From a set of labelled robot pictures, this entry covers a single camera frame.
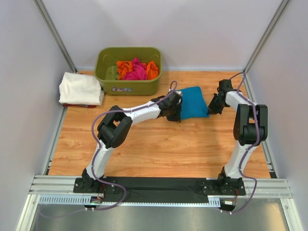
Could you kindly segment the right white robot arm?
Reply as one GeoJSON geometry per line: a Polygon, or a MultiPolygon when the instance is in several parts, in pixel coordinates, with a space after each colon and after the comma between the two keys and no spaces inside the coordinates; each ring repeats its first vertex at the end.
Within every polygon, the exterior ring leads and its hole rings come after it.
{"type": "Polygon", "coordinates": [[[219,82],[217,93],[208,106],[208,115],[221,114],[225,107],[236,111],[233,136],[236,140],[231,158],[216,180],[222,194],[243,188],[245,166],[252,152],[268,136],[268,107],[246,98],[233,88],[230,79],[219,82]]]}

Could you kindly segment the blue t shirt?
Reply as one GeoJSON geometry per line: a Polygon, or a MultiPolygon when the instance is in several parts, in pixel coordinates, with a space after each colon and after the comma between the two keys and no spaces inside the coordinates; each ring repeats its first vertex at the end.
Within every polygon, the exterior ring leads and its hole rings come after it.
{"type": "Polygon", "coordinates": [[[180,89],[182,92],[181,120],[209,117],[208,107],[199,86],[180,89]]]}

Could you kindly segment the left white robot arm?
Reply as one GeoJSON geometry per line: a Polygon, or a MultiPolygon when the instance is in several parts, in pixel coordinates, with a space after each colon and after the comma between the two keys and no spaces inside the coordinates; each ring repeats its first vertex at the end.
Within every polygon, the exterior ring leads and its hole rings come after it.
{"type": "Polygon", "coordinates": [[[83,170],[80,184],[84,190],[96,193],[100,190],[106,165],[114,149],[122,145],[130,128],[140,122],[166,117],[169,121],[180,121],[182,92],[170,90],[166,96],[160,96],[149,102],[132,107],[120,108],[113,106],[103,116],[97,127],[98,134],[92,135],[97,147],[89,165],[83,170]]]}

